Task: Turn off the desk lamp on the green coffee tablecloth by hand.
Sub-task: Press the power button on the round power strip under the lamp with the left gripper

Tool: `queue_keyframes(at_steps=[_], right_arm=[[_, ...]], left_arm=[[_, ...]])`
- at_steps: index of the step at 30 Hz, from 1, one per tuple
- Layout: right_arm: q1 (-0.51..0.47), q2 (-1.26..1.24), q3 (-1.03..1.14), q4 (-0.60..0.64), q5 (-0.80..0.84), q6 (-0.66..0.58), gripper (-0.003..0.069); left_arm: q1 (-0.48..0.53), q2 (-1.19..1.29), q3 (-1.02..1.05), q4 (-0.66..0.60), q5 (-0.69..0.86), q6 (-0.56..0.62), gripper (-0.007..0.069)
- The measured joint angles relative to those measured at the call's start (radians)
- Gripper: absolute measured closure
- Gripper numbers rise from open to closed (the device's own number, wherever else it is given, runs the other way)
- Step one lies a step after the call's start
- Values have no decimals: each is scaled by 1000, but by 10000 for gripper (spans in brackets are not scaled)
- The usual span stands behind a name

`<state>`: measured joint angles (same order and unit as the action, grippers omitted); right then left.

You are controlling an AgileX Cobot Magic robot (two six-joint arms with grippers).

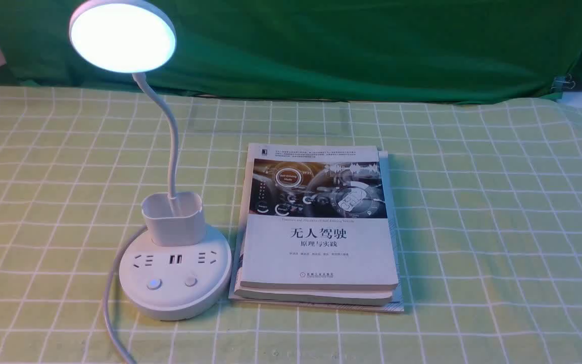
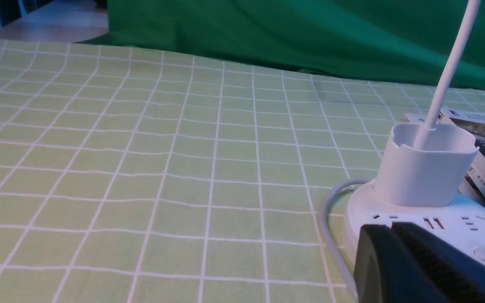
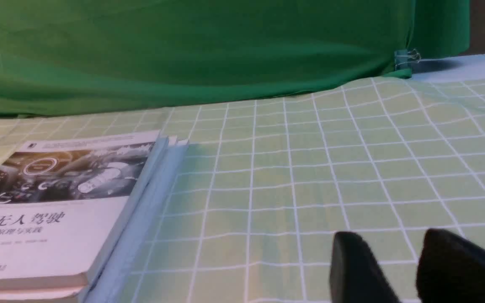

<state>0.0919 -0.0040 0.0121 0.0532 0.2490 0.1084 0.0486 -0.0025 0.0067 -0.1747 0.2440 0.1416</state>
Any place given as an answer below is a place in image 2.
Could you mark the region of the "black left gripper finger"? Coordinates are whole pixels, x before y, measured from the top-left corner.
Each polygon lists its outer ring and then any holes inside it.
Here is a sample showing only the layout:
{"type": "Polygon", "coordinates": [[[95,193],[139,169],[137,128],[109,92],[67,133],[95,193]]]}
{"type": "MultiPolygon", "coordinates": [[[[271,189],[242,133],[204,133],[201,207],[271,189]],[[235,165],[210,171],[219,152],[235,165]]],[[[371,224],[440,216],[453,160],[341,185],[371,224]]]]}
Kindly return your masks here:
{"type": "Polygon", "coordinates": [[[485,265],[407,222],[360,229],[360,303],[485,303],[485,265]]]}

